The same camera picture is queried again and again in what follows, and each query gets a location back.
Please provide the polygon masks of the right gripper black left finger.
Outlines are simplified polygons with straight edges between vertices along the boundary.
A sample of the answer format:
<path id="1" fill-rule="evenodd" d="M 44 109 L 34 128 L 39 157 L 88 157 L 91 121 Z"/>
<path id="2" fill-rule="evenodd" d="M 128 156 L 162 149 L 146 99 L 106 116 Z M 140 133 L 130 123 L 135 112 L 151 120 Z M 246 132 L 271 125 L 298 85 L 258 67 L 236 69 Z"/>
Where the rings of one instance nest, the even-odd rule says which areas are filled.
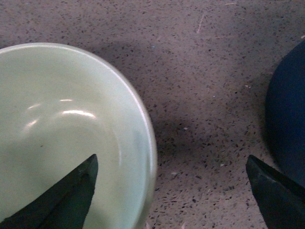
<path id="1" fill-rule="evenodd" d="M 91 155 L 42 195 L 1 223 L 2 229 L 81 229 L 89 212 L 98 175 Z"/>

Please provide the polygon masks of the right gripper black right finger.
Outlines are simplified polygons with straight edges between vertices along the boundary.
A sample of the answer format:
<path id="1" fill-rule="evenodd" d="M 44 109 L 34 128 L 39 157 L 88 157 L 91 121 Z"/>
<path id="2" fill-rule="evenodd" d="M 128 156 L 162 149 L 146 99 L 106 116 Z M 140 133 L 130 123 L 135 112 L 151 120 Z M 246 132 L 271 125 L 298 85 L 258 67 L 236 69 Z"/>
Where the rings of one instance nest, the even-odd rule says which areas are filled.
<path id="1" fill-rule="evenodd" d="M 250 155 L 246 172 L 252 194 L 269 229 L 305 227 L 305 188 Z"/>

